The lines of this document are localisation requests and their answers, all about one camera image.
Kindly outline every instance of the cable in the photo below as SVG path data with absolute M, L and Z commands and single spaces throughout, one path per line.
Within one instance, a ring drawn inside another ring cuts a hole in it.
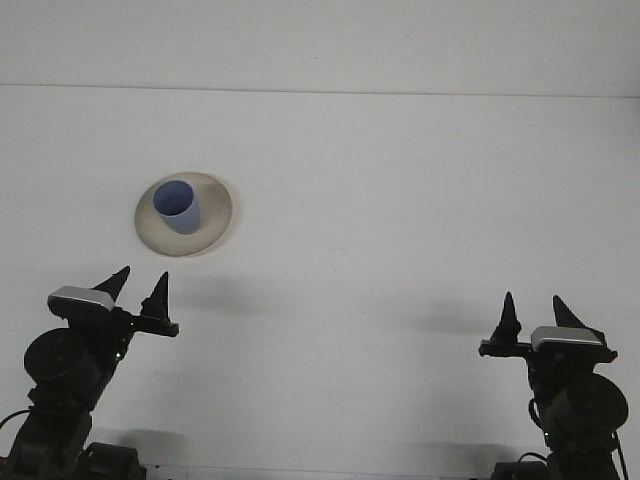
M 536 457 L 538 460 L 542 460 L 544 463 L 547 463 L 547 459 L 544 456 L 540 455 L 539 453 L 536 453 L 536 452 L 523 453 L 522 455 L 520 455 L 520 458 L 516 462 L 516 466 L 513 469 L 513 473 L 511 474 L 512 480 L 518 479 L 518 468 L 520 467 L 520 464 L 522 463 L 522 460 L 524 460 L 525 457 Z
M 18 415 L 24 415 L 25 413 L 31 413 L 31 410 L 20 410 L 18 412 L 14 412 L 11 415 L 9 415 L 8 417 L 6 417 L 4 420 L 2 420 L 0 422 L 0 430 L 2 429 L 2 427 L 4 427 L 6 425 L 6 423 L 11 420 L 12 418 L 17 417 Z
M 18 415 L 24 415 L 25 413 L 31 413 L 31 410 L 19 410 L 17 412 L 13 412 L 11 415 L 4 418 L 2 421 L 0 421 L 0 430 L 2 430 L 2 427 L 4 427 L 9 420 L 17 417 Z M 5 457 L 0 456 L 0 470 L 4 468 L 6 463 L 7 463 L 7 459 Z
M 538 428 L 542 429 L 542 424 L 540 423 L 540 416 L 536 413 L 536 399 L 532 398 L 529 400 L 529 416 L 533 423 L 535 423 Z
M 618 432 L 613 432 L 613 438 L 616 440 L 616 446 L 618 447 L 618 455 L 620 456 L 620 466 L 622 467 L 622 476 L 624 480 L 629 480 L 629 473 L 627 472 L 627 464 L 624 461 L 624 454 L 622 453 L 622 445 L 620 445 L 620 437 Z

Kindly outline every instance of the blue cup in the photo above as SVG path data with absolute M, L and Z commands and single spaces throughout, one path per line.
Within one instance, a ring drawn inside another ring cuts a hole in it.
M 200 208 L 191 185 L 170 180 L 153 192 L 153 208 L 175 232 L 189 235 L 200 228 Z

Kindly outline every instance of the beige plate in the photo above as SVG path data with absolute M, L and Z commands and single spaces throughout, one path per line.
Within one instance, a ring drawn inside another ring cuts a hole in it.
M 153 192 L 169 180 L 187 182 L 200 206 L 200 228 L 189 235 L 174 232 L 153 208 Z M 170 175 L 152 185 L 138 202 L 136 232 L 151 250 L 172 257 L 194 255 L 212 246 L 231 221 L 231 196 L 226 187 L 204 173 L 182 172 Z

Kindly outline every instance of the white wall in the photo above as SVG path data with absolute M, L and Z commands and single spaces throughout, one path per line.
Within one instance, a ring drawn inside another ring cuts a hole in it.
M 0 4 L 4 83 L 172 87 L 0 86 L 6 413 L 27 404 L 24 349 L 62 325 L 46 296 L 129 264 L 121 304 L 169 270 L 182 332 L 136 337 L 92 438 L 146 463 L 487 476 L 545 451 L 524 362 L 477 354 L 508 289 L 525 334 L 553 323 L 554 293 L 607 333 L 632 452 L 636 98 L 181 87 L 636 95 L 638 4 L 272 5 Z M 220 176 L 236 218 L 216 250 L 172 259 L 133 212 L 182 170 Z
M 637 0 L 0 3 L 0 82 L 637 96 Z

